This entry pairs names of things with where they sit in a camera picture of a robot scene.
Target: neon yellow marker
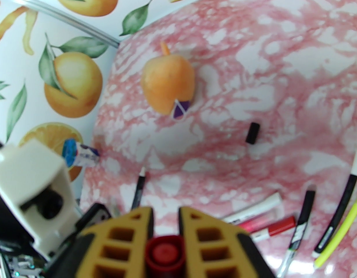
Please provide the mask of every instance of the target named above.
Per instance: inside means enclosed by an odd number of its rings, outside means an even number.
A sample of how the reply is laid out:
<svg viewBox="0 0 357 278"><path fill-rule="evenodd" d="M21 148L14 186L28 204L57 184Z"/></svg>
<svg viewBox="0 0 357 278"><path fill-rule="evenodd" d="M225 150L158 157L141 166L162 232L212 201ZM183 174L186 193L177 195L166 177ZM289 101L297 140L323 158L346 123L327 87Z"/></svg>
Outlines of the neon yellow marker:
<svg viewBox="0 0 357 278"><path fill-rule="evenodd" d="M321 267L327 259L332 255L334 250L337 248L339 243L342 241L344 236L347 234L349 228L353 224L355 218L357 216L357 200L353 204L351 210L349 211L347 217L345 218L344 222L342 223L341 227L337 231L336 235L331 239L328 246L323 250L320 256L314 262L314 268L318 269Z"/></svg>

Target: red marker cap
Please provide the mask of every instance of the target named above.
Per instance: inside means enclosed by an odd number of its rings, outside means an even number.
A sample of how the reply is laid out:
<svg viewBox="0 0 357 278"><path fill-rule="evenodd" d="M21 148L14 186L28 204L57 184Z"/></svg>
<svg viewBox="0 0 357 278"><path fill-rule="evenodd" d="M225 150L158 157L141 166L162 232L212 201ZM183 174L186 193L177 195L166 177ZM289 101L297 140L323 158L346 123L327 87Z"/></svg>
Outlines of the red marker cap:
<svg viewBox="0 0 357 278"><path fill-rule="evenodd" d="M295 228L295 218L290 216L268 226L268 234L272 237L291 228Z"/></svg>

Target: red cap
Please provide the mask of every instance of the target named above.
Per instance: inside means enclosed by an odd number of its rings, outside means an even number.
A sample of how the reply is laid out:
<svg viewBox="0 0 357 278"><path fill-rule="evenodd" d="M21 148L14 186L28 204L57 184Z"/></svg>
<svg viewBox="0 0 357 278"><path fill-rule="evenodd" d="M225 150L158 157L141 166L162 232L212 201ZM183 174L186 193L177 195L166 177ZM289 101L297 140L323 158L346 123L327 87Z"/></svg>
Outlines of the red cap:
<svg viewBox="0 0 357 278"><path fill-rule="evenodd" d="M185 266L184 238L181 236L162 236L148 241L145 261L154 278L181 278Z"/></svg>
<svg viewBox="0 0 357 278"><path fill-rule="evenodd" d="M179 250L170 243L161 243L152 249L153 260L161 266L169 266L179 259Z"/></svg>
<svg viewBox="0 0 357 278"><path fill-rule="evenodd" d="M268 226L268 234L270 236L275 236L282 232L285 232L291 228L295 228L295 218L294 216L290 216L288 218L284 218L272 225Z"/></svg>

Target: black marker cap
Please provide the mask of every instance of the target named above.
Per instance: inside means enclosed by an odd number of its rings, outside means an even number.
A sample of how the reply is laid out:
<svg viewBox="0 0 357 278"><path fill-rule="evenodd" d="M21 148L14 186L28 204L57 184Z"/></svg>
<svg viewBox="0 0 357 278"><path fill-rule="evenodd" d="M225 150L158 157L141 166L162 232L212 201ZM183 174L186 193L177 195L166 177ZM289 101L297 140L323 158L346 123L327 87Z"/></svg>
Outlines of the black marker cap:
<svg viewBox="0 0 357 278"><path fill-rule="evenodd" d="M259 123L251 123L250 124L247 139L246 139L247 143L249 143L249 144L255 143L257 136L258 136L258 132L260 130L260 127L261 126Z"/></svg>

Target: white marker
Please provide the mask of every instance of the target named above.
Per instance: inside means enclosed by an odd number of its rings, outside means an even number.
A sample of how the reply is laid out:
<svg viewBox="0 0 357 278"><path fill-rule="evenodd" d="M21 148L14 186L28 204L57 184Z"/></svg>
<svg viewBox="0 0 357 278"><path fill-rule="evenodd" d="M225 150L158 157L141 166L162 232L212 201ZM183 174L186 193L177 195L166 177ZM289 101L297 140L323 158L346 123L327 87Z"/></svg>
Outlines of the white marker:
<svg viewBox="0 0 357 278"><path fill-rule="evenodd" d="M282 201L283 200L282 200L280 194L278 192L276 192L273 195L266 198L265 200L263 200L257 204L253 204L247 208L244 208L234 214L226 216L222 220L227 223L230 223L230 224L238 225L244 221L247 221L251 218L254 218L258 215L261 215L261 214L273 209L277 205L281 204Z"/></svg>

